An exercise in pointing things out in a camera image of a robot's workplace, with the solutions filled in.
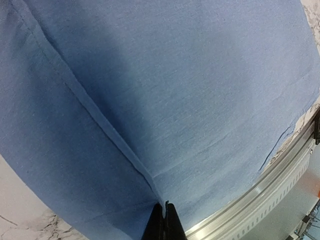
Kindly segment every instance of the marble surface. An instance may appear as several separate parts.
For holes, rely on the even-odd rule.
[[[320,0],[301,0],[301,2],[320,52]],[[267,167],[277,160],[319,107],[320,98],[301,116],[296,124],[295,133],[282,145]],[[87,240],[87,238],[42,203],[0,156],[0,240]]]

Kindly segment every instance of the marble countertop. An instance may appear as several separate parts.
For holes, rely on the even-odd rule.
[[[320,52],[320,0],[301,0]],[[295,134],[282,145],[269,166],[320,106],[320,98],[296,124]],[[0,240],[87,240],[52,212],[0,156]]]

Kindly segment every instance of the blue object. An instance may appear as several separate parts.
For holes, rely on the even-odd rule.
[[[3,0],[0,153],[90,240],[240,196],[319,95],[298,0]]]

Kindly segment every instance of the black bracket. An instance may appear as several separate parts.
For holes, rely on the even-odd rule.
[[[315,139],[315,144],[320,143],[320,111],[314,117],[314,131],[313,138]]]
[[[165,218],[162,206],[154,205],[141,240],[187,240],[175,206],[165,203]]]

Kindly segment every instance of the blue fabric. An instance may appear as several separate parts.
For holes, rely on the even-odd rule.
[[[298,0],[3,0],[0,153],[91,240],[245,192],[319,95]]]

